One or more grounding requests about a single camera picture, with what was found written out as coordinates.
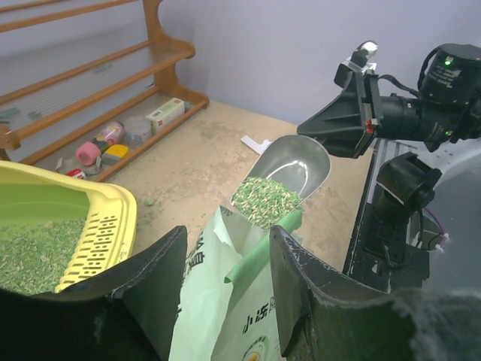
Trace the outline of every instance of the black mount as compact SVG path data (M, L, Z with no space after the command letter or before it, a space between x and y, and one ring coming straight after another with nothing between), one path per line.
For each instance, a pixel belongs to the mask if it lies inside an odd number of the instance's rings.
M410 218L434 198L434 185L441 176L421 162L414 153L405 153L386 162L377 175L382 192L373 204L373 218L365 250L402 266L406 255L406 228Z

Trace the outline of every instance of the silver scoop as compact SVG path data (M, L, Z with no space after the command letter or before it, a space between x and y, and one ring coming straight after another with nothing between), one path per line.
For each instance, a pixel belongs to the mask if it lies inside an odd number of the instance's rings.
M273 179L296 192L302 204L322 186L330 171L328 152L320 143L303 135L284 135L266 148L242 181L248 177Z

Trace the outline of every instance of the wooden table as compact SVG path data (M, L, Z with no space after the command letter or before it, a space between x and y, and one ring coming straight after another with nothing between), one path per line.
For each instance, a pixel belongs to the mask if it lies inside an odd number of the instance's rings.
M195 115L107 180L130 190L138 200L134 252L148 247L174 226L185 225L189 248L221 204L257 160L241 142L294 134L295 125L218 102ZM303 225L296 231L304 246L341 270L346 257L371 153L359 159L331 158L324 186L304 203ZM155 204L146 206L146 200Z

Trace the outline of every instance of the white wall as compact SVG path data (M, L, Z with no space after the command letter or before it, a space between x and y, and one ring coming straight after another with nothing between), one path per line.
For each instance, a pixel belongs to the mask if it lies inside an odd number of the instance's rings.
M338 94L337 65L365 40L380 46L378 72L411 86L437 45L481 46L480 0L164 0L160 17L197 48L186 85L293 123Z

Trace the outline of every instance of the wooden shelf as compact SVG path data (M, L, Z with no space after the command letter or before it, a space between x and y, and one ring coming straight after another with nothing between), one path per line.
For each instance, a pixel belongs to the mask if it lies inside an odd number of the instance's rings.
M192 52L188 50L144 41L8 93L0 97L0 111L19 111L9 126L18 139L23 140L191 55ZM135 71L129 66L135 59L142 59L148 66ZM118 71L114 71L116 66L119 67ZM70 90L66 100L59 99L63 89ZM41 114L41 117L32 121L32 110Z
M138 0L110 0L99 1L96 0L90 5L85 5L85 1L66 1L66 0L39 0L36 2L28 2L18 5L11 5L0 8L0 32L9 32L16 29L27 28L29 26L48 23L54 20L65 19L67 17L75 17L81 14L91 13L93 11L104 10L114 6L128 4L129 2L136 2ZM42 14L38 16L29 17L28 9L35 8L50 8L52 5L71 5L67 10L57 11L49 14Z
M23 159L21 163L35 165L48 170L54 170L56 161L59 157L73 157L75 155L75 150L77 149L77 147L79 147L84 141L89 141L94 138L95 134L102 128L103 124L112 120L122 122L129 117L145 116L170 97L170 95L160 91L159 88L157 88L156 86L152 86L145 92L139 94L133 99L130 99L128 102L123 103L118 107L112 109L111 111L108 111L100 117L92 120L91 122L82 126L75 132L72 132L64 138L61 138L58 141L54 142L53 144L46 146L44 149L38 151L37 153L28 156L27 158ZM198 102L190 103L191 108L186 113L178 117L173 123L169 124L161 132L155 134L152 138L143 143L139 148L132 150L116 165L104 169L100 174L92 176L90 180L104 181L112 174L125 167L133 159L140 156L145 150L152 147L157 141L164 138L167 134L169 134L186 120L188 120L192 115L199 112L202 108L205 108L207 106L207 99L199 98Z
M0 8L0 32L135 1L140 0L38 0L12 5ZM194 46L189 42L170 37L160 26L158 12L161 0L141 0L141 2L147 28L146 41L0 96L0 159L10 160L6 150L16 150L27 138L66 118L77 122L77 118L71 117L72 115L125 88L136 86L129 89L139 89L140 84L142 86L140 89L145 89L144 87L150 82L144 80L147 77L153 79L153 84L148 86L147 90L110 109L100 117L83 123L78 129L27 156L21 162L54 169L55 163L52 164L52 159L60 157L57 152L65 153L68 157L73 156L77 147L84 141L94 138L98 128L109 120L122 121L129 114L146 116L147 114L143 114L146 110L142 108L143 105L146 102L154 102L151 105L155 106L153 109L157 109L160 106L160 94L164 97L183 99L190 104L189 110L162 132L154 135L122 161L105 169L93 179L102 181L154 145L194 113L208 106L209 98L185 88L179 83L175 73L177 62L195 55ZM57 12L38 16L37 10L48 11L48 7ZM8 23L3 23L2 18L8 19ZM112 100L113 98L109 98L103 104L111 104Z

